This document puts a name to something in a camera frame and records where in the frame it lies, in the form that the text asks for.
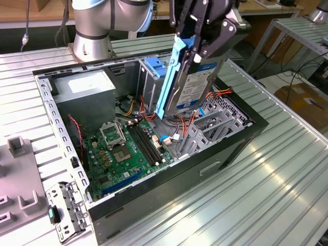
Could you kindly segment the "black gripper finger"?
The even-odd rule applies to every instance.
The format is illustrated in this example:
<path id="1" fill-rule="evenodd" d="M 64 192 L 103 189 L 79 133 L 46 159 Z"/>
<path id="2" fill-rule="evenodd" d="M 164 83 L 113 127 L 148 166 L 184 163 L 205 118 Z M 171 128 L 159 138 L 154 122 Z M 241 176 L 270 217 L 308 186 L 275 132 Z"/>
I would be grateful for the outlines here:
<path id="1" fill-rule="evenodd" d="M 192 28 L 195 39 L 191 56 L 194 62 L 223 55 L 233 45 L 234 36 L 238 32 L 238 1 L 235 1 L 235 6 L 223 19 L 213 23 L 207 20 L 208 3 L 192 3 L 191 17 L 196 18 Z"/>
<path id="2" fill-rule="evenodd" d="M 189 10 L 192 1 L 169 0 L 170 26 L 175 28 L 177 36 L 189 36 L 191 21 Z"/>

